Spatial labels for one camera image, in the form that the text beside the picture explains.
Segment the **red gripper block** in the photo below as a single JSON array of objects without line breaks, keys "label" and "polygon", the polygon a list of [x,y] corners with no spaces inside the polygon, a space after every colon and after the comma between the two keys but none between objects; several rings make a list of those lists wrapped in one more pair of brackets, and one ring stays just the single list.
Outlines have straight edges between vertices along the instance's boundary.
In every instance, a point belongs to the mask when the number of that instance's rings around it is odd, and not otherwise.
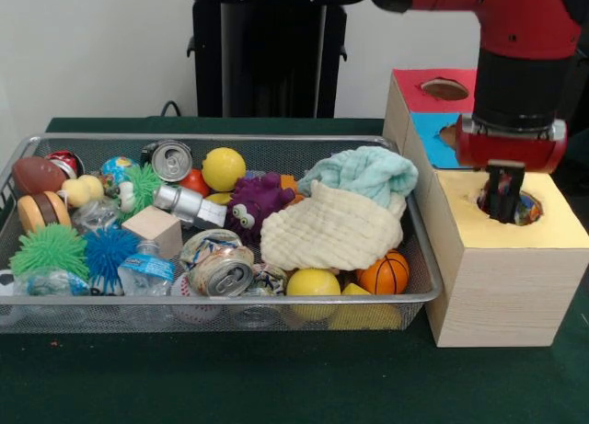
[{"label": "red gripper block", "polygon": [[[470,114],[461,114],[456,121],[456,160],[461,166],[488,166],[489,216],[512,223],[525,171],[553,172],[564,156],[567,138],[564,120],[554,120],[539,132],[500,132]],[[509,167],[502,170],[499,166]]]}]

